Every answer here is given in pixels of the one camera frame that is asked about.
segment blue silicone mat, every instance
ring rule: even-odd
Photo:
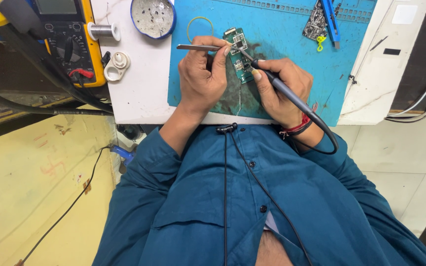
[[[187,51],[177,50],[178,44],[189,44],[188,22],[198,16],[213,23],[214,36],[222,38],[231,27],[241,27],[248,43],[248,53],[259,59],[288,57],[313,75],[308,104],[318,102],[317,114],[329,126],[338,122],[348,76],[374,10],[375,0],[342,0],[337,24],[341,31],[340,49],[331,38],[317,51],[317,42],[302,35],[315,0],[251,1],[251,0],[178,0],[175,2],[177,26],[172,34],[168,103],[177,106],[181,94],[177,65]],[[336,7],[340,0],[334,2]],[[189,29],[190,38],[212,34],[208,21],[196,19]],[[270,118],[260,104],[255,83],[240,86],[229,58],[226,61],[228,87],[211,110],[228,115]]]

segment shirt pocket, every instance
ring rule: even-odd
[[[170,224],[188,225],[194,222],[224,227],[223,178],[216,175],[196,176],[183,178],[174,184],[151,227],[160,229]]]

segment green circuit board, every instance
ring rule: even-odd
[[[227,40],[232,43],[232,47],[241,48],[247,52],[248,44],[242,28],[232,27],[223,33],[223,40]],[[233,69],[236,72],[236,76],[241,80],[241,84],[250,82],[254,79],[251,74],[253,68],[251,67],[251,62],[247,59],[241,51],[236,49],[231,49],[230,59],[233,64]]]

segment solder wire spool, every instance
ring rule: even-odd
[[[87,30],[94,41],[99,38],[113,38],[117,41],[121,40],[121,31],[116,23],[111,25],[95,25],[93,22],[88,22]]]

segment multimeter display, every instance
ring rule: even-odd
[[[40,14],[77,14],[73,0],[36,0]]]

